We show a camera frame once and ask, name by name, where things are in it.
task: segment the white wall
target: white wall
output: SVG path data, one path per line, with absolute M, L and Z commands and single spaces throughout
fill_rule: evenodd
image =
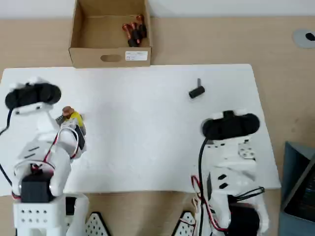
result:
M 158 17 L 315 15 L 315 0 L 149 0 Z M 0 18 L 71 17 L 74 0 L 0 0 Z

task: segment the small toy figure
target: small toy figure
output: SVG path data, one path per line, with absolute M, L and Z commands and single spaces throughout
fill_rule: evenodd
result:
M 65 118 L 65 121 L 76 118 L 78 121 L 78 125 L 82 130 L 83 135 L 86 135 L 86 130 L 85 130 L 82 116 L 78 112 L 76 112 L 72 107 L 66 106 L 63 108 L 63 117 Z

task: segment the black wire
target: black wire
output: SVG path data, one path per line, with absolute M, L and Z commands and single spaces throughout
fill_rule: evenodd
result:
M 253 194 L 249 194 L 249 193 L 252 193 L 254 191 L 257 191 L 257 190 L 260 190 L 259 192 L 257 193 L 253 193 Z M 256 197 L 262 193 L 265 192 L 265 188 L 264 187 L 258 187 L 258 188 L 255 188 L 255 189 L 252 189 L 246 193 L 243 193 L 239 196 L 232 196 L 232 195 L 229 195 L 228 196 L 228 201 L 229 203 L 237 203 L 237 202 L 240 202 L 240 201 L 243 201 L 243 200 L 246 200 L 246 199 L 249 199 L 249 198 L 252 198 L 252 197 Z
M 2 135 L 5 131 L 7 131 L 7 130 L 9 129 L 12 111 L 13 111 L 13 109 L 10 109 L 10 110 L 9 110 L 8 118 L 7 118 L 7 120 L 6 120 L 6 128 L 4 128 L 4 129 L 0 132 L 0 135 Z M 2 172 L 2 174 L 4 175 L 4 177 L 6 178 L 6 180 L 8 181 L 8 183 L 12 186 L 12 181 L 10 180 L 9 176 L 6 174 L 6 172 L 5 172 L 5 170 L 3 169 L 3 167 L 2 167 L 1 164 L 0 164 L 0 171 Z
M 201 204 L 200 204 L 200 225 L 199 225 L 199 236 L 202 236 L 202 225 L 203 225 L 203 204 L 205 204 L 203 199 L 203 183 L 202 183 L 202 154 L 203 150 L 208 142 L 208 138 L 205 138 L 203 141 L 198 158 L 198 175 L 199 175 L 199 183 L 200 183 L 200 196 L 201 196 Z

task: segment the yellow object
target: yellow object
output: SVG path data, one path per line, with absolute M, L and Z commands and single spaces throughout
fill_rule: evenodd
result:
M 70 119 L 74 119 L 74 118 L 77 119 L 78 125 L 79 125 L 80 127 L 82 127 L 82 126 L 83 126 L 83 120 L 82 120 L 81 115 L 80 115 L 79 113 L 77 113 L 77 112 L 74 112 L 74 113 L 71 114 Z

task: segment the hand hole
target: hand hole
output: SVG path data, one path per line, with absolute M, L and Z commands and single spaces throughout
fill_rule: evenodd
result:
M 122 60 L 120 55 L 102 55 L 100 59 L 103 62 L 119 62 Z

